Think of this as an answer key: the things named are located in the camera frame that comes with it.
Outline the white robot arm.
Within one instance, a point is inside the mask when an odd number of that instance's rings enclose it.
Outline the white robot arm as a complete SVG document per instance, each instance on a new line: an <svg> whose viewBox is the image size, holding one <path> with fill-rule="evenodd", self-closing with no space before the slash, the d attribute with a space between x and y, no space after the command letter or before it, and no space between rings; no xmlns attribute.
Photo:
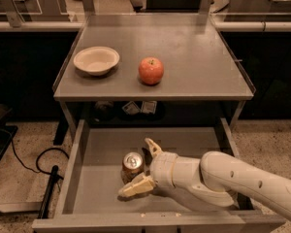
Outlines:
<svg viewBox="0 0 291 233"><path fill-rule="evenodd" d="M154 188L182 188L220 207L233 204L238 194L247 196L291 221L291 180L266 172L220 151L200 158L163 151L152 139L145 142L152 157L149 173L137 175L119 190L133 197Z"/></svg>

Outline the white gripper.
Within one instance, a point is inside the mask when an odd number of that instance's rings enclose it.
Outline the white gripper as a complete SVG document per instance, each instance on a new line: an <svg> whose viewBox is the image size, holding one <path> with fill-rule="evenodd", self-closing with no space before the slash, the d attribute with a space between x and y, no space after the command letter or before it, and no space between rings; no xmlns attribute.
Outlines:
<svg viewBox="0 0 291 233"><path fill-rule="evenodd" d="M150 164L150 176L145 173L136 176L118 191L120 197L128 198L147 193L156 186L174 187L173 169L178 155L172 152L163 152L161 147L150 138L145 138L145 142L151 156L154 157Z"/></svg>

